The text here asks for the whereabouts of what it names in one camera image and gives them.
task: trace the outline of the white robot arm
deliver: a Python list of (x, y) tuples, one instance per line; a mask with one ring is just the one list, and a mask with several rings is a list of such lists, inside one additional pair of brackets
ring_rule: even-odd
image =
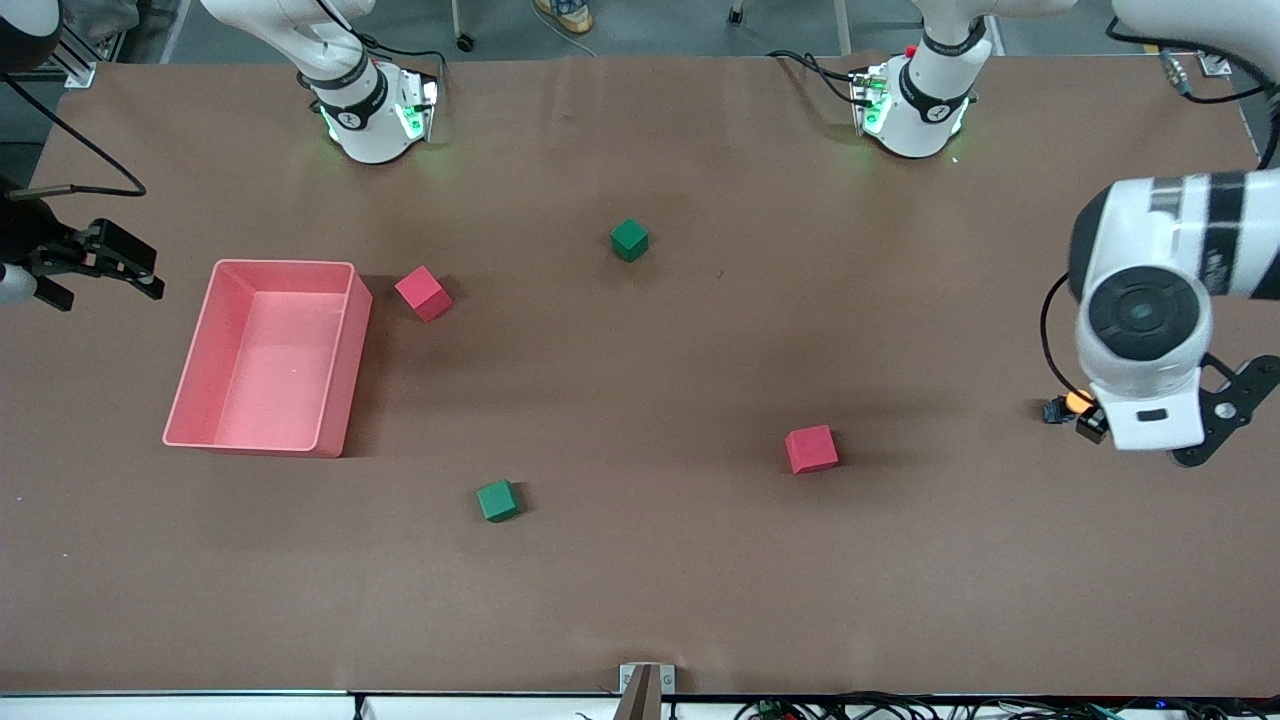
[[(1276, 0), (1115, 0), (1143, 37), (1211, 47), (1280, 77)], [(1174, 450), (1198, 465), (1276, 387), (1263, 356), (1230, 370), (1208, 355), (1211, 296), (1280, 300), (1280, 170), (1128, 179), (1091, 201), (1071, 237), (1076, 350), (1101, 409), (1082, 421), (1117, 450)], [(1208, 360), (1228, 377), (1201, 389)]]
[(430, 132), (438, 82), (370, 56), (344, 18), (376, 0), (201, 0), (211, 15), (279, 50), (320, 100), (329, 137), (353, 160), (387, 163)]
[(861, 132), (891, 152), (927, 158), (960, 131), (969, 91), (991, 58), (986, 15), (1029, 18), (1065, 13), (1075, 0), (913, 0), (924, 15), (924, 36), (913, 56), (869, 68), (855, 87)]
[(1076, 219), (1069, 275), (1080, 368), (1116, 448), (1199, 446), (1216, 410), (1201, 402), (1210, 297), (1280, 300), (1280, 170), (1117, 182)]

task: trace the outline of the green cube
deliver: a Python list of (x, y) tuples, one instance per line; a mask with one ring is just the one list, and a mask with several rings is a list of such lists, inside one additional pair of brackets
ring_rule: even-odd
[(613, 251), (627, 263), (635, 263), (636, 258), (649, 250), (649, 231), (631, 218), (613, 228), (609, 238), (613, 241)]
[(520, 515), (520, 498), (511, 480), (498, 480), (476, 491), (480, 511), (490, 523), (502, 523)]

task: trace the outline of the pink tray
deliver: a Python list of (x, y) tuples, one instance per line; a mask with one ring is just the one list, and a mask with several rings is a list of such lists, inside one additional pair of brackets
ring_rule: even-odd
[(164, 443), (338, 457), (371, 306), (349, 263), (219, 261)]

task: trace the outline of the black band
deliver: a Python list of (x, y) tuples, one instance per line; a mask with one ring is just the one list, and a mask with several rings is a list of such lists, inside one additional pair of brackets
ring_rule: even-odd
[(945, 55), (947, 58), (959, 58), (965, 53), (973, 50), (978, 41), (987, 35), (987, 23), (982, 22), (982, 18), (974, 18), (973, 24), (969, 26), (969, 37), (964, 38), (960, 45), (945, 45), (929, 37), (929, 33), (924, 33), (924, 46), (937, 53), (938, 55)]
[(1068, 275), (1071, 296), (1079, 302), (1084, 295), (1084, 275), (1089, 274), (1089, 261), (1093, 260), (1093, 246), (1098, 242), (1098, 228), (1102, 225), (1102, 210), (1111, 197), (1111, 188), (1093, 196), (1089, 204), (1075, 217), (1071, 228), (1071, 251), (1068, 256)]
[(1208, 182), (1208, 222), (1199, 278), (1210, 295), (1226, 295), (1231, 290), (1235, 250), (1240, 242), (1244, 173), (1213, 173)]
[(346, 108), (339, 108), (338, 105), (330, 105), (328, 102), (321, 102), (320, 106), (329, 118), (346, 129), (365, 129), (369, 127), (369, 118), (374, 117), (387, 101), (387, 76), (381, 70), (378, 70), (378, 85), (374, 91), (355, 105), (347, 105)]
[(365, 68), (369, 67), (369, 53), (365, 50), (360, 51), (360, 61), (356, 63), (355, 68), (347, 70), (347, 74), (334, 78), (334, 79), (316, 79), (310, 78), (302, 73), (298, 73), (298, 82), (302, 82), (306, 87), (311, 90), (342, 90), (360, 79), (360, 76), (365, 74)]
[(969, 90), (964, 91), (964, 95), (959, 95), (950, 100), (934, 97), (925, 94), (916, 87), (914, 82), (911, 82), (910, 69), (911, 60), (908, 60), (906, 64), (902, 65), (902, 72), (897, 76), (897, 85), (902, 88), (902, 100), (906, 100), (908, 105), (915, 108), (915, 111), (920, 114), (920, 122), (931, 126), (947, 122), (947, 118), (959, 110), (960, 106), (964, 105), (964, 101), (968, 100), (969, 90), (973, 90), (973, 86), (970, 85)]
[(1089, 328), (1116, 356), (1149, 363), (1181, 347), (1199, 324), (1196, 291), (1174, 273), (1149, 265), (1125, 268), (1093, 291)]
[(1271, 259), (1271, 266), (1262, 275), (1262, 282), (1253, 288), (1253, 300), (1280, 300), (1280, 252)]

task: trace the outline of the orange component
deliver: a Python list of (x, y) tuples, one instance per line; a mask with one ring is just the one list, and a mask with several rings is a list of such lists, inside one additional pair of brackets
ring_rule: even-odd
[(1074, 392), (1066, 393), (1066, 409), (1070, 410), (1073, 414), (1079, 415), (1080, 413), (1084, 413), (1092, 406), (1093, 406), (1093, 396), (1084, 392), (1083, 389), (1079, 391), (1079, 395)]

